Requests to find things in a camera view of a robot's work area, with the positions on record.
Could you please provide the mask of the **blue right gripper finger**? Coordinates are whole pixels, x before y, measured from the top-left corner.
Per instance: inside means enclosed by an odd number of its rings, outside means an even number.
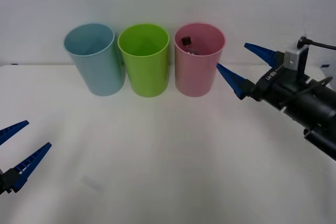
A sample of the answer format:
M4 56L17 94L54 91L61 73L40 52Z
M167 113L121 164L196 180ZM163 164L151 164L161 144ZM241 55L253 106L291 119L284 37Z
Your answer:
M279 51L273 51L261 46L257 46L250 43L245 43L244 47L249 51L256 54L261 60L263 60L268 65L282 65L284 53Z
M220 63L216 65L216 68L240 100L251 96L255 88L254 83L230 71Z

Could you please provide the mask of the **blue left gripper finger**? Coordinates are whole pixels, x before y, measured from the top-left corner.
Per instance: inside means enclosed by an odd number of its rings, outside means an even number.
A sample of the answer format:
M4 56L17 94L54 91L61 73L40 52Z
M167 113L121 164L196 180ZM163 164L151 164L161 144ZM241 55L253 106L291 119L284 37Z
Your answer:
M32 174L32 172L35 170L51 147L51 143L46 143L36 152L31 154L31 156L3 173L3 192L6 191L10 193L13 191L17 193L19 190L21 190L24 184L28 181L29 176Z
M22 122L16 123L14 125L11 125L9 127L0 130L0 145L8 141L12 136L14 136L28 124L29 122L27 120L24 120Z

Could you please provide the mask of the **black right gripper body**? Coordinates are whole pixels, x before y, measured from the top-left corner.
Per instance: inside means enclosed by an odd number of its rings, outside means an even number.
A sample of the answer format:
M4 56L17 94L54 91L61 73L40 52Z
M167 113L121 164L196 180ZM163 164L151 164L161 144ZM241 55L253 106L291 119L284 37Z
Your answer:
M270 69L257 82L252 98L265 101L281 110L300 91L307 87L309 76L284 66Z

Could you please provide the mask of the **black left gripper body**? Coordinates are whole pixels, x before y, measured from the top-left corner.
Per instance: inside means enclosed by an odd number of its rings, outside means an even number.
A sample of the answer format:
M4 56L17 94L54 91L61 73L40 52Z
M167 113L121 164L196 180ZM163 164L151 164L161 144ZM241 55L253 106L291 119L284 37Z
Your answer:
M0 174L0 194L3 192L7 191L7 181L6 181L6 176L3 172Z

